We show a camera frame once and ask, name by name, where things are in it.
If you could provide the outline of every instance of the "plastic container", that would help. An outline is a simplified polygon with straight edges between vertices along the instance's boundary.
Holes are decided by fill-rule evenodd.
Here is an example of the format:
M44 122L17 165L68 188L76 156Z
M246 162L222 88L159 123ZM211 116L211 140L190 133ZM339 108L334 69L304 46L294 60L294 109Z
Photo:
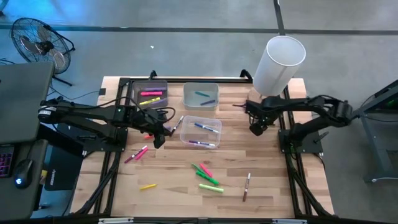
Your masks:
M204 125L207 128L211 128L215 131L218 131L218 133L195 126L195 123ZM221 124L221 121L217 119L201 118L196 116L185 116L182 121L180 139L182 142L184 142L187 145L206 147L208 149L215 149L220 144L222 126L223 125ZM213 146L204 145L204 144L195 144L190 141L204 142L212 144Z
M183 86L182 103L186 110L215 110L218 105L217 83L186 83ZM201 103L215 100L213 103L201 105Z
M161 95L155 96L142 96L141 92L153 92L161 91ZM140 103L160 97L159 102L153 102L146 105L140 105ZM165 80L151 80L151 81L137 81L132 83L132 98L141 108L159 108L165 107L168 104L167 99L167 81Z
M268 41L254 75L254 88L264 96L278 96L305 59L300 41L277 36Z

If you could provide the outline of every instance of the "computer mouse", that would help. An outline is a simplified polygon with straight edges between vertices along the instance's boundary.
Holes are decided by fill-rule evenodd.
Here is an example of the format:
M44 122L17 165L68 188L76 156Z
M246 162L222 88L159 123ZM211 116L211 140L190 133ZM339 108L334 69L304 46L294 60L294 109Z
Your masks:
M33 160L20 161L14 172L14 184L18 189L27 188L32 182Z

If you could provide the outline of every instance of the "clear plastic bin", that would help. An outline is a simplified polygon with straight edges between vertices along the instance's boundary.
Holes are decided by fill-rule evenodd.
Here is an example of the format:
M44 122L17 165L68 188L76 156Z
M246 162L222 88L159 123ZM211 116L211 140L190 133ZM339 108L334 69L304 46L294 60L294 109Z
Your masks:
M195 123L213 129L217 131L217 133L198 127L195 125ZM220 120L196 116L185 116L182 121L180 139L185 144L191 146L201 146L209 149L215 149L220 144L221 128L222 124Z
M156 96L142 96L141 92L146 91L161 91L161 95ZM160 97L160 101L155 101L146 105L140 105L140 103L147 100ZM165 107L168 104L167 99L167 81L165 80L148 80L148 81L137 81L132 84L132 98L141 108L159 108Z
M208 97L196 94L196 92L208 95ZM218 105L218 95L217 83L186 83L183 86L182 103L186 110L215 110ZM201 105L210 100L214 100L214 102Z

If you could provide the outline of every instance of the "pink marker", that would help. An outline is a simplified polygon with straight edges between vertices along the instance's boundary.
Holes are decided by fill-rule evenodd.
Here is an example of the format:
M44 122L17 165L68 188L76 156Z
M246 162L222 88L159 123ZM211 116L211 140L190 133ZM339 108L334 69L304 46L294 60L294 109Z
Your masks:
M148 140L148 139L151 139L151 138L153 138L153 137L154 137L153 135L150 136L150 135L148 134L148 135L145 135L145 136L144 136L144 139L145 139L145 140Z
M142 157L142 155L144 155L145 152L147 152L147 151L148 151L148 147L146 147L140 154L138 154L138 156L136 156L136 160L139 160Z
M133 158L135 158L138 154L140 154L144 149L147 149L148 146L144 146L142 149L140 149L137 153L135 153L134 155L128 157L126 159L126 161L124 161L124 163L128 163L130 160L132 160Z
M212 174L208 169L206 169L205 165L200 164L200 168L203 169L203 171L205 171L205 173L206 173L209 177L213 177L213 174Z
M157 92L141 92L141 96L161 96L163 92L157 91Z

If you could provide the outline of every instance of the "fan grille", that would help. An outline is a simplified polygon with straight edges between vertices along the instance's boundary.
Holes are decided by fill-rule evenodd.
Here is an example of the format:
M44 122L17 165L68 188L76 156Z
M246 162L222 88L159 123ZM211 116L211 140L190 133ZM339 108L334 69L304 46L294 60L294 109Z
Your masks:
M22 55L27 62L54 62L55 59L49 53L45 55L34 54L27 50L21 44L21 37L26 36L31 42L40 43L42 40L39 38L37 28L39 26L49 27L46 23L32 18L20 18L16 20L11 29L11 39L14 43L15 48ZM57 68L55 67L55 74L61 74L65 72L70 65L70 53L69 48L62 37L57 35L51 28L49 29L50 38L49 41L53 44L54 49L61 52L65 58L65 65Z

